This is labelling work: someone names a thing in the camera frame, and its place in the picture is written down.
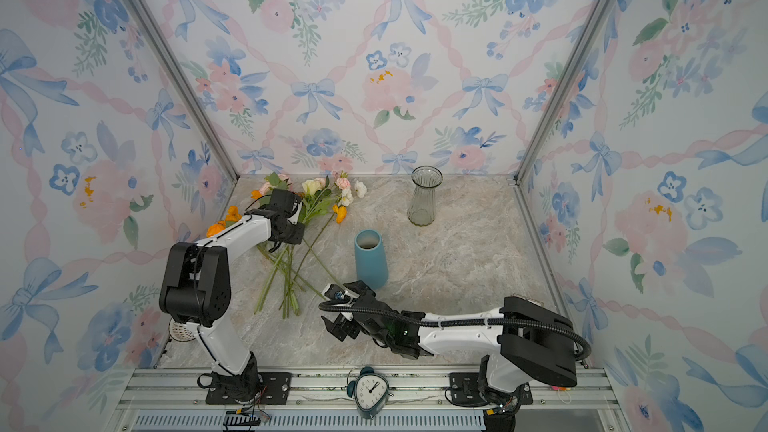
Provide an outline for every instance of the floral wallpaper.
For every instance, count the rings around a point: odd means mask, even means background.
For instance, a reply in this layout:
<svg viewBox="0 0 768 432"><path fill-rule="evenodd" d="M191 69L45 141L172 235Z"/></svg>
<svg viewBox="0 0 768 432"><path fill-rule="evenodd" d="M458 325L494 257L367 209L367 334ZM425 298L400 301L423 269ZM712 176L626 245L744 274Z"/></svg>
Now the floral wallpaper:
<svg viewBox="0 0 768 432"><path fill-rule="evenodd" d="M767 7L617 0L526 177L634 432L768 430Z"/></svg>
<svg viewBox="0 0 768 432"><path fill-rule="evenodd" d="M513 172L593 6L146 1L236 168L254 173Z"/></svg>
<svg viewBox="0 0 768 432"><path fill-rule="evenodd" d="M122 0L2 0L2 430L100 430L232 182Z"/></svg>

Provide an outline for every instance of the marble surface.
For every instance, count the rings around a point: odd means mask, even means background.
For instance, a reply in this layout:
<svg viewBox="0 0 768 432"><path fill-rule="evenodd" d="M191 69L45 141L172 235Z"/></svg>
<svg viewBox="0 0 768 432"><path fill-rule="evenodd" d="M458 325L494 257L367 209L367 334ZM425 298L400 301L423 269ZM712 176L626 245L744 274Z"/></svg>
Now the marble surface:
<svg viewBox="0 0 768 432"><path fill-rule="evenodd" d="M344 222L331 222L313 247L342 282L356 280L355 235L373 228L382 235L389 265L389 281L376 291L377 298L395 310L446 315L483 312L501 307L504 297L512 294L536 299L554 310L532 239L505 176L447 176L436 191L436 220L426 227L414 226L406 216L414 187L408 176L360 179L368 186L368 194L356 198ZM251 190L262 183L262 176L240 178L230 205L242 212L252 202ZM325 222L324 217L316 218L305 237L312 241ZM305 252L305 246L296 247L297 260ZM362 333L357 340L339 342L325 330L317 309L321 299L310 291L297 291L301 316L283 320L277 310L283 291L280 276L275 278L264 311L254 314L269 270L268 261L254 248L241 255L230 271L232 322L260 365L412 362L379 348ZM330 281L311 254L301 274L318 290ZM476 364L483 355L459 351L419 361ZM160 360L164 368L208 365L197 341L171 341Z"/></svg>

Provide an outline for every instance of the metal corner post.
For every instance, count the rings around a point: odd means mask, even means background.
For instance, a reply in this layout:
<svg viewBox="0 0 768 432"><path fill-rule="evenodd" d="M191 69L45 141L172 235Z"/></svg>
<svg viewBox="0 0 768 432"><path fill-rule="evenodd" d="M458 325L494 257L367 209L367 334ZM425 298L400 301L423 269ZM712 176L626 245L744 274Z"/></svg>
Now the metal corner post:
<svg viewBox="0 0 768 432"><path fill-rule="evenodd" d="M160 64L168 73L170 81L181 95L184 104L187 106L187 109L192 116L192 119L200 129L200 133L208 142L212 153L219 160L219 163L221 164L222 168L224 168L230 180L237 180L238 174L235 165L232 163L229 154L226 153L226 149L216 134L216 131L213 128L213 124L208 119L205 111L200 107L192 86L184 77L184 72L181 69L181 65L179 65L173 51L170 48L170 45L166 41L165 37L163 37L163 34L160 32L160 26L152 16L147 3L144 0L124 1L130 13L138 21L139 27L144 33L144 37L152 47L153 52L155 52L157 55Z"/></svg>
<svg viewBox="0 0 768 432"><path fill-rule="evenodd" d="M584 31L581 33L576 46L571 51L571 55L565 63L562 78L552 92L549 106L543 114L538 127L534 131L531 145L528 146L528 149L525 152L525 157L515 174L517 177L517 184L523 184L525 177L533 168L538 152L542 148L544 142L546 142L548 132L552 128L554 120L557 118L558 112L565 102L566 95L576 81L578 73L584 65L587 55L589 55L590 48L614 5L616 5L616 0L597 0L595 2L592 13L584 24Z"/></svg>

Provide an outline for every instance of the alarm clock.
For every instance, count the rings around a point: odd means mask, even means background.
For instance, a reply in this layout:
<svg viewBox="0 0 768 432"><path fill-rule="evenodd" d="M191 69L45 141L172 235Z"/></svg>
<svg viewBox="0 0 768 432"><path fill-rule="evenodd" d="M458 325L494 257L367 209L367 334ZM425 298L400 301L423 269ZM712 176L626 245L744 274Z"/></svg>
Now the alarm clock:
<svg viewBox="0 0 768 432"><path fill-rule="evenodd" d="M389 382L371 367L360 370L357 380L346 386L347 396L355 399L362 418L370 420L384 408L389 398Z"/></svg>

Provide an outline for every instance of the clock face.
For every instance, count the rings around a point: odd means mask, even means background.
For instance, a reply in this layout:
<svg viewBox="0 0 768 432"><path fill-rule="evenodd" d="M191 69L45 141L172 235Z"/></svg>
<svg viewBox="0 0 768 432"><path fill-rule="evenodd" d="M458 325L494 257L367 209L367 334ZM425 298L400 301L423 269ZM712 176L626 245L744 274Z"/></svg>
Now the clock face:
<svg viewBox="0 0 768 432"><path fill-rule="evenodd" d="M370 410L379 403L387 392L387 384L378 375L363 375L357 380L355 398L363 410Z"/></svg>

